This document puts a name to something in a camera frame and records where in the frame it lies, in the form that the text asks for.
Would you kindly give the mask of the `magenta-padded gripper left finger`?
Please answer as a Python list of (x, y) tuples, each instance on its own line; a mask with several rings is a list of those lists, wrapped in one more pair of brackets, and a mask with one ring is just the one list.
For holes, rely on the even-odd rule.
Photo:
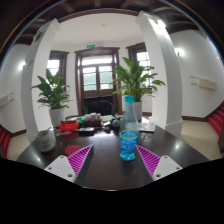
[(93, 155), (94, 147), (88, 145), (69, 156), (58, 156), (45, 168), (45, 171), (82, 186)]

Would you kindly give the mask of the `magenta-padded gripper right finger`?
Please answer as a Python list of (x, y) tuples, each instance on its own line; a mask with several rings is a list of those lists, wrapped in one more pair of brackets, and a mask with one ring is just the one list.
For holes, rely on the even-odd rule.
[(146, 170), (154, 181), (182, 169), (182, 167), (168, 155), (159, 156), (139, 145), (136, 145), (136, 149), (142, 158)]

